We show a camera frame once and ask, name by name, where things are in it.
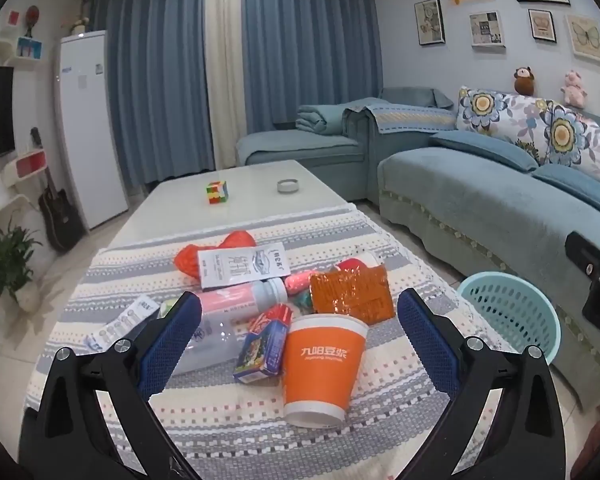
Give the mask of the black guitar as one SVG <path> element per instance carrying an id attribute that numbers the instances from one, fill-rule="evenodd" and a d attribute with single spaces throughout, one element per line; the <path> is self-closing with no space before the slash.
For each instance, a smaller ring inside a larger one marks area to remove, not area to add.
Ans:
<path id="1" fill-rule="evenodd" d="M 44 218 L 48 242 L 62 255 L 79 243 L 85 229 L 79 211 L 70 204 L 66 191 L 56 188 L 48 168 L 44 174 L 45 186 L 38 198 L 38 206 Z"/>

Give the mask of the orange paper cup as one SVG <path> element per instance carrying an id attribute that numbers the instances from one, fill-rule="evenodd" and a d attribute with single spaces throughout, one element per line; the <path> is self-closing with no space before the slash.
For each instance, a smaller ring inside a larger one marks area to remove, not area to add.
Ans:
<path id="1" fill-rule="evenodd" d="M 344 422 L 368 326 L 353 316 L 310 314 L 291 322 L 283 353 L 284 419 L 320 429 Z"/>

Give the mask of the white blister wrapper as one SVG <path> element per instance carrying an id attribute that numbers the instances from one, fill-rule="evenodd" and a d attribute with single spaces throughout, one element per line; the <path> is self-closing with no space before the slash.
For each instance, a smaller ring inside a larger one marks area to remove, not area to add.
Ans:
<path id="1" fill-rule="evenodd" d="M 96 352 L 106 351 L 119 339 L 135 334 L 159 310 L 160 304 L 147 296 L 139 296 L 112 321 L 87 334 L 84 344 Z"/>

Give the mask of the small blue red carton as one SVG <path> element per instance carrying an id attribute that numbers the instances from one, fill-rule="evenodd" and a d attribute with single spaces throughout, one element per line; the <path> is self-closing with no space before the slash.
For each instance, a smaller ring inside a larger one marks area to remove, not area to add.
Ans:
<path id="1" fill-rule="evenodd" d="M 251 322 L 234 368 L 235 380 L 251 384 L 279 374 L 291 317 L 290 307 L 276 304 Z"/>

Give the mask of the folded blue blanket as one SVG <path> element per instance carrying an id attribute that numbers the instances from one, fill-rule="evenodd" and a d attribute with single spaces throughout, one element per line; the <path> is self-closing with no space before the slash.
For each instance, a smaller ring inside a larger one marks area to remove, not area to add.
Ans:
<path id="1" fill-rule="evenodd" d="M 298 130 L 320 134 L 321 136 L 340 136 L 343 132 L 342 115 L 346 110 L 355 110 L 358 104 L 342 103 L 328 105 L 301 105 L 297 110 L 294 125 Z"/>

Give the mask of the pink wrapper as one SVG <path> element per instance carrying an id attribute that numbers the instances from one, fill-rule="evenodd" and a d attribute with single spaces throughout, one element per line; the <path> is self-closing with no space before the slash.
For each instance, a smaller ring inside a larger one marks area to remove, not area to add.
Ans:
<path id="1" fill-rule="evenodd" d="M 317 270 L 304 270 L 288 275 L 284 278 L 284 285 L 289 296 L 297 296 L 308 290 L 311 286 L 311 278 L 320 274 Z"/>

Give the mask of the brown monkey plush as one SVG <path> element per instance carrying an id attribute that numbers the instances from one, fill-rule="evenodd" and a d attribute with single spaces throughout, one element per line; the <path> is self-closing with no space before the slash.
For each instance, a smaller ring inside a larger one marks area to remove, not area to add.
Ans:
<path id="1" fill-rule="evenodd" d="M 534 75 L 529 66 L 518 67 L 515 70 L 514 89 L 521 96 L 534 95 Z"/>

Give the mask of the pink pig plush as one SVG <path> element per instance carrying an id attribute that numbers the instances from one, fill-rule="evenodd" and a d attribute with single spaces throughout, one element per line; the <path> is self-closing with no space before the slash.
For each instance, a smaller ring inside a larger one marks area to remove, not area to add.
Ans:
<path id="1" fill-rule="evenodd" d="M 565 74 L 565 83 L 562 86 L 564 102 L 568 106 L 585 109 L 586 97 L 588 92 L 583 88 L 582 78 L 575 70 L 570 70 Z"/>

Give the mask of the orange foil snack wrapper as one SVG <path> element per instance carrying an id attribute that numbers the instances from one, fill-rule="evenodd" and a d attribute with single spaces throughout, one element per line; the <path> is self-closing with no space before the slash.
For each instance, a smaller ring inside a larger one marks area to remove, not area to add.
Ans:
<path id="1" fill-rule="evenodd" d="M 310 278 L 313 309 L 352 316 L 367 325 L 394 317 L 386 268 L 372 266 L 315 274 Z"/>

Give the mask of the striped woven tablecloth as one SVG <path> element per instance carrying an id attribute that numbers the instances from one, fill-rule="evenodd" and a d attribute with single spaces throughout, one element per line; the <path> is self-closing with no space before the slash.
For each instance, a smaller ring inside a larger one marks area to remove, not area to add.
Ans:
<path id="1" fill-rule="evenodd" d="M 246 230 L 261 244 L 282 244 L 294 271 L 327 270 L 359 254 L 387 269 L 393 295 L 414 288 L 431 311 L 494 350 L 508 343 L 434 270 L 355 206 L 268 217 Z M 227 228 L 112 246 L 92 260 L 50 332 L 26 390 L 40 404 L 56 351 L 86 352 L 85 337 L 140 297 L 174 299 L 194 288 L 175 269 L 188 244 L 211 246 Z M 150 404 L 181 453 L 206 479 L 385 479 L 413 457 L 448 404 L 434 388 L 397 320 L 373 325 L 346 421 L 335 428 L 290 426 L 283 388 L 273 378 L 242 385 L 230 363 L 172 378 Z"/>

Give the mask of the white standing air conditioner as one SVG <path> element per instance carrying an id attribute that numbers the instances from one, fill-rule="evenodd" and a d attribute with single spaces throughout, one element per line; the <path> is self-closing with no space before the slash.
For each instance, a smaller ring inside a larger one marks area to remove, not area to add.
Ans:
<path id="1" fill-rule="evenodd" d="M 106 54 L 106 32 L 81 32 L 61 40 L 56 61 L 60 143 L 89 231 L 129 209 L 111 125 Z"/>

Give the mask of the red small wrapper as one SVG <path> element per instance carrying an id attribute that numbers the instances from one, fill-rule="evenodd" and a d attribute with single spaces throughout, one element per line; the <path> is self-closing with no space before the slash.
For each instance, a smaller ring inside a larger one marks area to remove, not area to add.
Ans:
<path id="1" fill-rule="evenodd" d="M 371 269 L 380 266 L 379 260 L 373 255 L 364 252 L 344 259 L 334 265 L 334 269 L 337 271 L 352 271 L 360 269 Z"/>

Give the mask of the white milk carton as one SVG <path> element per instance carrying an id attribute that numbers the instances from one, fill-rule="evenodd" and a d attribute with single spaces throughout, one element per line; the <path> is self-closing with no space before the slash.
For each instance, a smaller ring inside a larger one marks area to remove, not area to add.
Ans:
<path id="1" fill-rule="evenodd" d="M 203 250 L 198 254 L 203 289 L 234 286 L 291 274 L 282 243 Z"/>

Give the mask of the pink peach drink bottle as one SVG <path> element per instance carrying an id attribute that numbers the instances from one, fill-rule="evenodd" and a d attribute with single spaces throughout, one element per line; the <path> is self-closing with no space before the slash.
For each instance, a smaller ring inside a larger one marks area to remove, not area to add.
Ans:
<path id="1" fill-rule="evenodd" d="M 198 298 L 204 314 L 226 312 L 238 320 L 248 320 L 276 304 L 284 304 L 288 294 L 281 278 L 271 278 L 201 292 Z"/>

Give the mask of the clear plastic milk bottle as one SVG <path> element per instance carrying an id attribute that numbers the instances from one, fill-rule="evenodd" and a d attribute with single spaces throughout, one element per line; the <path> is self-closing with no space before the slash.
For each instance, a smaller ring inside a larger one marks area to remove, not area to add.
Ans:
<path id="1" fill-rule="evenodd" d="M 183 375 L 236 359 L 257 313 L 214 312 L 204 314 L 173 375 Z"/>

